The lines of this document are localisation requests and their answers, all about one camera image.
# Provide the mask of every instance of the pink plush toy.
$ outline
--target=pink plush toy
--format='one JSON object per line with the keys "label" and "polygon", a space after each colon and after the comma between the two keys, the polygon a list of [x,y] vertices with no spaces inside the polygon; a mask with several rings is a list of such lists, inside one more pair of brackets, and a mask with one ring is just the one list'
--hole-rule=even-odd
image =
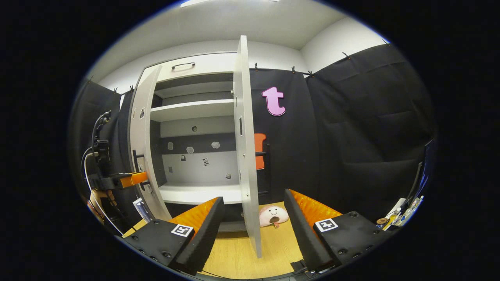
{"label": "pink plush toy", "polygon": [[288,221],[288,213],[278,206],[265,206],[260,209],[258,218],[261,228],[272,224],[278,228],[279,224]]}

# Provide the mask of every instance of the cabinet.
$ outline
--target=cabinet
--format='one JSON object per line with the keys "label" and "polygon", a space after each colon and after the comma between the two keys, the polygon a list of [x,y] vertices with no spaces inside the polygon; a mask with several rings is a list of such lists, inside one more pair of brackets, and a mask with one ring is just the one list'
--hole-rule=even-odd
{"label": "cabinet", "polygon": [[[139,191],[151,214],[167,204],[198,205],[218,196],[240,205],[261,257],[250,69],[246,36],[234,53],[170,60],[144,69],[132,97],[130,151],[148,182]],[[229,221],[224,229],[238,228]]]}

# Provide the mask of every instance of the wooden floor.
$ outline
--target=wooden floor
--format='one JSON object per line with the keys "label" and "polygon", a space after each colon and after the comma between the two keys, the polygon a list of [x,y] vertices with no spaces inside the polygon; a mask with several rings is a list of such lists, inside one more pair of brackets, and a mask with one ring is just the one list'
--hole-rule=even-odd
{"label": "wooden floor", "polygon": [[[268,204],[285,208],[283,202]],[[135,228],[144,226],[142,220]],[[124,237],[134,231],[129,230]],[[302,260],[290,220],[275,228],[268,225],[260,228],[262,258],[257,258],[246,232],[219,233],[210,256],[203,268],[204,275],[216,275],[231,279],[257,279],[274,277],[293,272],[290,263]]]}

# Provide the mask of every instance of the open cabinet door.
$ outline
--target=open cabinet door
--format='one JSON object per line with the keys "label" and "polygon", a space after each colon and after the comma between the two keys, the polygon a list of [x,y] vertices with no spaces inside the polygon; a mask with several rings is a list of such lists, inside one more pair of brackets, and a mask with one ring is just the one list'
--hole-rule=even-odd
{"label": "open cabinet door", "polygon": [[150,147],[150,115],[151,102],[155,91],[161,66],[153,66],[153,70],[144,71],[141,82],[137,85],[132,97],[132,112],[130,114],[130,155],[136,173],[146,172],[149,184],[139,184],[141,198],[155,219],[171,220],[172,217],[165,206],[158,189],[151,160]]}
{"label": "open cabinet door", "polygon": [[262,257],[261,228],[259,224],[259,195],[254,144],[254,117],[250,88],[247,37],[239,39],[233,75],[234,125],[239,186],[246,231],[257,258]]}

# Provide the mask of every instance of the tape roll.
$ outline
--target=tape roll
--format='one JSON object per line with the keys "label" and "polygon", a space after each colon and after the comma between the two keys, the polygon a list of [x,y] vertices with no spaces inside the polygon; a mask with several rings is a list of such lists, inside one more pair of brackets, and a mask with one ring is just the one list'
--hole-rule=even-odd
{"label": "tape roll", "polygon": [[387,218],[383,217],[383,218],[380,218],[379,220],[377,220],[376,224],[377,225],[384,225],[384,224],[387,224],[388,221],[389,220]]}

